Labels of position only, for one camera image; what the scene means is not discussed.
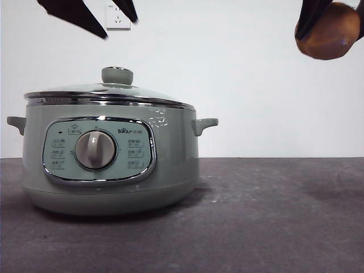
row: brand logo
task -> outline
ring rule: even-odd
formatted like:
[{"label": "brand logo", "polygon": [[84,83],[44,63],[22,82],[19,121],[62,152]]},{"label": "brand logo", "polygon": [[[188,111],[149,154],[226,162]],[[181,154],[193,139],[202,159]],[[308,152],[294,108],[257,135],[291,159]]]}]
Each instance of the brand logo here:
[{"label": "brand logo", "polygon": [[131,134],[133,131],[130,131],[130,130],[128,130],[128,129],[125,129],[125,128],[123,128],[123,129],[118,129],[118,133],[119,134]]}]

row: electrical outlet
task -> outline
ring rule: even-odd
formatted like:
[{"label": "electrical outlet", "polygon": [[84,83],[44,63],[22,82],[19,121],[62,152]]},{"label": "electrical outlet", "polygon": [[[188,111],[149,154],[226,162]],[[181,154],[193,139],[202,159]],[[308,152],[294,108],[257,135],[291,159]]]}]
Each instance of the electrical outlet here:
[{"label": "electrical outlet", "polygon": [[352,7],[353,9],[356,9],[357,6],[359,5],[360,0],[345,0],[342,1],[342,3],[347,4],[348,6]]},{"label": "electrical outlet", "polygon": [[106,28],[108,30],[130,30],[131,23],[116,5],[106,6]]}]

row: dark countertop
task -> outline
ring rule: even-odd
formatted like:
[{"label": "dark countertop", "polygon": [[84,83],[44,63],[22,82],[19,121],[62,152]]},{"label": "dark countertop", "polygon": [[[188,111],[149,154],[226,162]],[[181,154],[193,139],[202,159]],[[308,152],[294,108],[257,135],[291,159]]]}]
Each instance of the dark countertop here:
[{"label": "dark countertop", "polygon": [[107,218],[32,206],[20,170],[1,160],[1,272],[364,272],[364,158],[201,159],[182,202]]}]

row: round brown object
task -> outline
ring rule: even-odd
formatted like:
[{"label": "round brown object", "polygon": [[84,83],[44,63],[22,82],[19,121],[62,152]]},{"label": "round brown object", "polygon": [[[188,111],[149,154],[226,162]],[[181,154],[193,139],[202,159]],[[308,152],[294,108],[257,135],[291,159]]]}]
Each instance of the round brown object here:
[{"label": "round brown object", "polygon": [[343,57],[357,41],[358,13],[343,3],[331,3],[310,33],[296,43],[305,55],[321,60]]}]

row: stainless steel rim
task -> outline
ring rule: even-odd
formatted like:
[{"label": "stainless steel rim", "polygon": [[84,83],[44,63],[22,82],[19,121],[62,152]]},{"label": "stainless steel rim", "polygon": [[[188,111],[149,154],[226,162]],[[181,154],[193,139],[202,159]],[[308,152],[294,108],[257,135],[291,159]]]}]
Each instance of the stainless steel rim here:
[{"label": "stainless steel rim", "polygon": [[130,72],[131,72],[131,70],[126,69],[126,68],[124,68],[124,67],[105,67],[105,68],[112,68],[112,69],[126,70],[126,71],[130,71]]},{"label": "stainless steel rim", "polygon": [[196,111],[190,104],[164,100],[127,96],[120,94],[107,94],[101,92],[32,92],[24,95],[28,99],[27,106],[35,105],[124,105],[145,107],[166,107]]}]

